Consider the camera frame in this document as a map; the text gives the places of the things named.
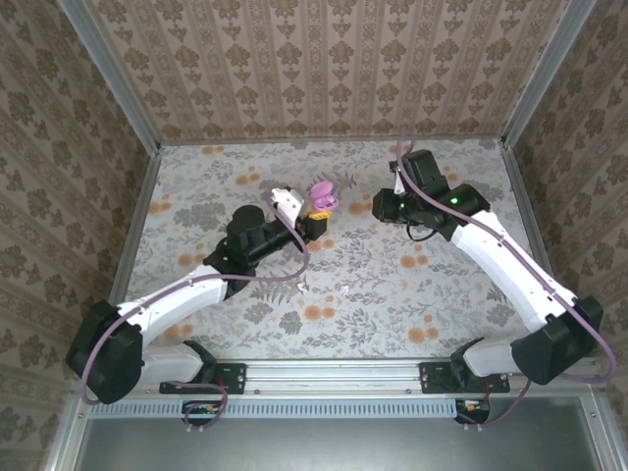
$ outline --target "wall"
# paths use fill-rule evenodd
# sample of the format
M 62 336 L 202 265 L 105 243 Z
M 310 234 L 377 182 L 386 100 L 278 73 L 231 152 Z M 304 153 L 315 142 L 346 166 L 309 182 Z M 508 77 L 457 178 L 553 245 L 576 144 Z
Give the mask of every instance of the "wall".
M 515 154 L 557 275 L 604 306 L 628 432 L 628 4 L 600 0 Z
M 161 139 L 499 135 L 566 0 L 89 0 Z
M 36 469 L 81 312 L 112 285 L 146 155 L 54 1 L 0 3 L 0 469 Z

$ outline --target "pink toy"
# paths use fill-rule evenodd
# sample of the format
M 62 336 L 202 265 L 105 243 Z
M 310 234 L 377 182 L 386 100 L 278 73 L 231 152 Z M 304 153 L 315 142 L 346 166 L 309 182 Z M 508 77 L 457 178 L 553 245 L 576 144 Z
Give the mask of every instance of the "pink toy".
M 338 200 L 332 196 L 334 184 L 324 181 L 316 183 L 310 189 L 310 198 L 314 211 L 322 213 L 324 211 L 335 211 L 338 208 Z

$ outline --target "floral tablecloth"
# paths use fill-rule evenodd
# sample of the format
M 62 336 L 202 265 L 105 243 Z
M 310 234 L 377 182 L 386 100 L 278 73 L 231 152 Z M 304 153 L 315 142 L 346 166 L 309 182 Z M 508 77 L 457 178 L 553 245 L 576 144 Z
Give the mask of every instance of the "floral tablecloth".
M 528 241 L 496 140 L 419 141 L 450 185 L 471 183 L 522 246 Z M 164 147 L 128 299 L 184 276 L 213 250 L 242 204 L 289 184 L 307 194 L 336 184 L 340 208 L 312 242 L 309 270 L 291 283 L 250 284 L 201 309 L 156 342 L 195 339 L 221 358 L 445 356 L 479 336 L 525 329 L 491 279 L 440 236 L 422 243 L 371 215 L 371 199 L 393 187 L 394 143 L 298 142 Z M 261 276 L 296 271 L 290 246 Z

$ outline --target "damask wallpaper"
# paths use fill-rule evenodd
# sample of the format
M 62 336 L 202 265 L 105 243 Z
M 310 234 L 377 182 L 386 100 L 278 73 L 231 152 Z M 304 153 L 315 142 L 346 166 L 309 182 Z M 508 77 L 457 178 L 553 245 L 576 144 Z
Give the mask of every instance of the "damask wallpaper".
M 43 462 L 147 157 L 54 1 L 0 2 L 0 469 Z
M 499 135 L 567 0 L 88 0 L 161 139 Z
M 600 0 L 515 146 L 556 273 L 604 306 L 628 437 L 628 4 Z
M 434 152 L 451 184 L 475 185 L 527 246 L 495 139 L 419 141 L 417 148 Z M 304 275 L 250 284 L 157 342 L 192 338 L 222 358 L 373 358 L 444 356 L 480 336 L 525 333 L 464 252 L 440 236 L 413 242 L 405 227 L 373 217 L 373 195 L 394 185 L 393 152 L 393 142 L 373 141 L 162 147 L 128 299 L 193 270 L 225 236 L 239 206 L 264 207 L 273 187 L 289 184 L 306 195 L 312 184 L 330 180 L 340 207 L 328 232 L 309 244 Z M 283 276 L 300 265 L 300 253 L 289 246 L 264 260 L 258 275 Z

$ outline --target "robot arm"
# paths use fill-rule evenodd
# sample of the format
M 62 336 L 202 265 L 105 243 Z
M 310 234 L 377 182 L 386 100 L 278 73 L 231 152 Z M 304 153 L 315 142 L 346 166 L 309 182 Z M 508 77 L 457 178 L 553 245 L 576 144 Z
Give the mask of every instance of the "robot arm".
M 334 201 L 329 194 L 326 198 Z M 313 198 L 314 212 L 300 217 L 303 198 L 296 191 L 273 189 L 271 199 L 277 212 L 305 243 L 325 233 L 329 211 L 338 206 L 325 203 L 328 213 L 322 217 L 316 206 L 318 198 Z M 201 356 L 213 360 L 200 345 L 187 342 L 178 347 L 147 347 L 169 327 L 202 307 L 233 296 L 250 281 L 223 280 L 216 275 L 254 277 L 264 258 L 290 242 L 296 240 L 282 221 L 267 223 L 264 212 L 257 206 L 238 208 L 227 224 L 227 236 L 202 265 L 185 277 L 118 306 L 107 301 L 94 304 L 82 319 L 67 354 L 67 364 L 82 376 L 88 357 L 105 331 L 121 317 L 138 310 L 103 344 L 88 373 L 89 388 L 102 402 L 111 403 L 127 395 L 137 384 L 192 380 L 203 366 Z
M 523 373 L 544 385 L 591 352 L 594 339 L 542 289 L 502 242 L 507 240 L 514 246 L 555 292 L 598 330 L 602 307 L 595 299 L 578 299 L 545 273 L 508 235 L 490 211 L 489 203 L 474 187 L 462 184 L 450 189 L 431 152 L 419 150 L 403 156 L 403 167 L 429 196 L 484 223 L 499 233 L 501 239 L 495 240 L 479 227 L 457 220 L 425 202 L 406 187 L 396 162 L 391 162 L 391 172 L 396 178 L 394 189 L 384 188 L 374 197 L 373 215 L 385 223 L 425 226 L 452 241 L 491 277 L 513 303 L 531 333 L 523 339 L 478 339 L 464 345 L 452 355 L 451 368 L 458 381 L 464 383 L 470 377 L 495 373 Z

